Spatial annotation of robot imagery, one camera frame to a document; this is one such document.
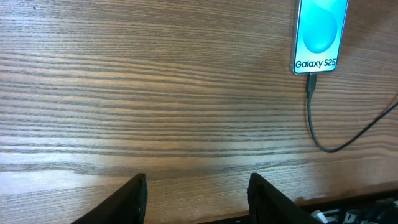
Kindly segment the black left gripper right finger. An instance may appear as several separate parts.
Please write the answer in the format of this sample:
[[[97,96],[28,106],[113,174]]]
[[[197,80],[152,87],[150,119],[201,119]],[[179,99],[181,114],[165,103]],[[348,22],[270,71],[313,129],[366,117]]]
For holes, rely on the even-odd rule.
[[[319,224],[258,173],[252,173],[247,188],[250,223]]]

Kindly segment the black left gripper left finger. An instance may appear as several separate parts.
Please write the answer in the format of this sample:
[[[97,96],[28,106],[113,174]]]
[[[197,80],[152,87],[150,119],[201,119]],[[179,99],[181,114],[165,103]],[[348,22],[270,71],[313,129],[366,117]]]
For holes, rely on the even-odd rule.
[[[102,201],[97,207],[75,220],[73,224],[143,224],[147,199],[146,175],[140,173]]]

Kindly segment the Galaxy S25 smartphone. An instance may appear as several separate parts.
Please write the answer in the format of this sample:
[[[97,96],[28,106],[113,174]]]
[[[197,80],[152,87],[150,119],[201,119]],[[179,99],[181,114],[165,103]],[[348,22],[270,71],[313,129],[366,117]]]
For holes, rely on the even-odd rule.
[[[348,0],[297,0],[290,70],[295,75],[337,68]]]

